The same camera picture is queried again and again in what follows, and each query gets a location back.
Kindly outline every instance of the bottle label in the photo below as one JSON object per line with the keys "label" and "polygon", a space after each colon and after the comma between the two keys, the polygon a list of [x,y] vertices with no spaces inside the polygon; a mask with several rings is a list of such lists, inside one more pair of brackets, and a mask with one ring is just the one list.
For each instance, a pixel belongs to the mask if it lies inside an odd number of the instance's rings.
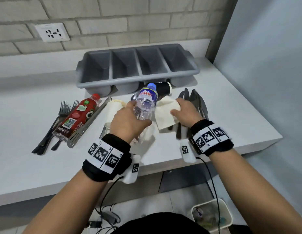
{"label": "bottle label", "polygon": [[152,90],[152,89],[142,89],[139,92],[139,95],[137,97],[137,99],[139,98],[147,98],[150,101],[153,101],[154,104],[156,104],[156,100],[157,100],[157,92]]}

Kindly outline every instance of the hand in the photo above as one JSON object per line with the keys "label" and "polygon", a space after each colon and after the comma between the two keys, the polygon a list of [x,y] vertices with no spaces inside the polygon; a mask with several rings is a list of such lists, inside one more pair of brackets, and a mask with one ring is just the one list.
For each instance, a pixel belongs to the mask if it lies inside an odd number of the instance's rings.
{"label": "hand", "polygon": [[150,119],[139,120],[136,118],[133,112],[135,104],[136,101],[130,101],[125,108],[118,110],[110,126],[110,133],[127,143],[137,138],[152,123]]}
{"label": "hand", "polygon": [[180,105],[180,111],[173,109],[171,110],[171,114],[175,116],[182,125],[190,128],[198,121],[203,120],[203,117],[196,110],[192,102],[184,100],[183,98],[177,98],[176,101]]}

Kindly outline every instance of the electrical outlet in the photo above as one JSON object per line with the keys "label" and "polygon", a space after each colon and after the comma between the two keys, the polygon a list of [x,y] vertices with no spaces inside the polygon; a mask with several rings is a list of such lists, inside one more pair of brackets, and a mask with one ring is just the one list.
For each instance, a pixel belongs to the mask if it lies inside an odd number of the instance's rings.
{"label": "electrical outlet", "polygon": [[45,43],[70,40],[63,23],[35,25],[35,28]]}

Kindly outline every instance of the barcode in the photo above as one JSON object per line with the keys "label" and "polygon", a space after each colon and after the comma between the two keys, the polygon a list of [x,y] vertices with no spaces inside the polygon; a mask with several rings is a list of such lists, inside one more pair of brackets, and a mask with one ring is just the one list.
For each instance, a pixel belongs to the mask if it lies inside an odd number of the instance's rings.
{"label": "barcode", "polygon": [[74,125],[75,122],[76,122],[75,119],[69,118],[62,126],[67,129],[70,129]]}

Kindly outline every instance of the bottle cap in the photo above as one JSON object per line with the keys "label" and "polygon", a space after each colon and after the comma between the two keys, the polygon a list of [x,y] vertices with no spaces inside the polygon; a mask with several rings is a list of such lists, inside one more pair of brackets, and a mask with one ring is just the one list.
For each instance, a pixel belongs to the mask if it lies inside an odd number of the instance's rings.
{"label": "bottle cap", "polygon": [[96,98],[96,99],[97,99],[97,101],[100,99],[99,94],[93,94],[93,95],[92,95],[92,97]]}
{"label": "bottle cap", "polygon": [[148,84],[148,88],[152,89],[152,90],[156,90],[156,85],[153,83],[149,83]]}

